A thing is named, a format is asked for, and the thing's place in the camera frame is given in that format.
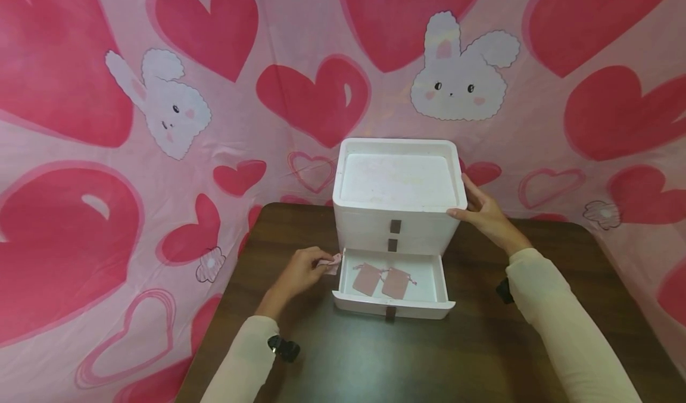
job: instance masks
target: forearm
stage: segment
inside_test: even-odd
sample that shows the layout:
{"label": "forearm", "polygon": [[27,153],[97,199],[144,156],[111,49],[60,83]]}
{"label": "forearm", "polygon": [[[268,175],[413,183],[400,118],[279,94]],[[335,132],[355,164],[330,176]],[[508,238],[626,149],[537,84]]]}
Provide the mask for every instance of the forearm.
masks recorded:
{"label": "forearm", "polygon": [[550,260],[535,249],[519,251],[510,258],[507,277],[570,402],[641,401],[614,350]]}
{"label": "forearm", "polygon": [[276,320],[287,303],[278,291],[267,291],[254,316],[236,334],[201,403],[254,401],[274,364],[275,354],[267,340],[279,334]]}

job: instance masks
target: white drawer cabinet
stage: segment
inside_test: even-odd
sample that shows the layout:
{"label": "white drawer cabinet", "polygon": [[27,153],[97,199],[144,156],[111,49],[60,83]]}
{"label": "white drawer cabinet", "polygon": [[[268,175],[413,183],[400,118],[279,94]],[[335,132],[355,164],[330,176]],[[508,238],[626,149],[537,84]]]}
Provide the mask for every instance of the white drawer cabinet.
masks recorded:
{"label": "white drawer cabinet", "polygon": [[[344,253],[337,307],[361,313],[443,318],[448,300],[441,255],[459,224],[445,212],[466,208],[457,150],[444,140],[348,138],[341,145],[333,207]],[[419,277],[402,299],[353,289],[357,268],[397,267]]]}

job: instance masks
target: wooden table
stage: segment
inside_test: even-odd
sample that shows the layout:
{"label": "wooden table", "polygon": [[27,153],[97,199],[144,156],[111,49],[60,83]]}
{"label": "wooden table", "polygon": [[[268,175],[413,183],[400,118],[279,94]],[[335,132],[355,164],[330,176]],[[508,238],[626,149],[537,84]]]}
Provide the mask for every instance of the wooden table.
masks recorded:
{"label": "wooden table", "polygon": [[[595,239],[581,226],[515,220],[605,334],[645,403],[684,402],[686,384]],[[270,204],[254,226],[177,403],[199,402],[243,321],[298,248],[338,252],[333,209]],[[302,347],[275,362],[256,402],[566,402],[536,331],[495,287],[507,258],[468,223],[443,256],[455,308],[443,321],[338,310],[324,276],[290,303],[281,334]]]}

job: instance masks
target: brown drawer pull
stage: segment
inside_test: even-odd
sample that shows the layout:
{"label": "brown drawer pull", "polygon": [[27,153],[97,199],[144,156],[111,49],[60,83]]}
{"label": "brown drawer pull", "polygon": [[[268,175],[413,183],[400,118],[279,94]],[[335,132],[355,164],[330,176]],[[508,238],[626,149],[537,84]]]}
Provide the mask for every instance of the brown drawer pull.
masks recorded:
{"label": "brown drawer pull", "polygon": [[400,223],[402,223],[401,220],[391,220],[390,233],[400,233]]}

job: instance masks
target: bunny ear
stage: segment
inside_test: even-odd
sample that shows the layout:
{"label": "bunny ear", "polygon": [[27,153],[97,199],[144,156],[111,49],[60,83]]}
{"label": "bunny ear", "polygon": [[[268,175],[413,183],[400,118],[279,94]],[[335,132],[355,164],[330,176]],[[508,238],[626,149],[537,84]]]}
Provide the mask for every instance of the bunny ear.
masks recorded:
{"label": "bunny ear", "polygon": [[150,49],[143,55],[143,79],[146,85],[155,78],[168,82],[180,79],[183,74],[181,60],[170,51]]}
{"label": "bunny ear", "polygon": [[107,65],[110,74],[112,74],[114,81],[117,82],[121,90],[126,93],[126,96],[131,98],[133,104],[142,110],[145,99],[148,97],[148,90],[133,73],[129,65],[126,64],[123,57],[117,55],[114,51],[108,51],[107,55],[105,55],[105,65]]}
{"label": "bunny ear", "polygon": [[464,53],[478,53],[488,65],[506,68],[519,55],[519,40],[504,30],[495,30],[475,39]]}
{"label": "bunny ear", "polygon": [[449,11],[437,13],[429,19],[424,37],[426,62],[460,56],[460,25]]}

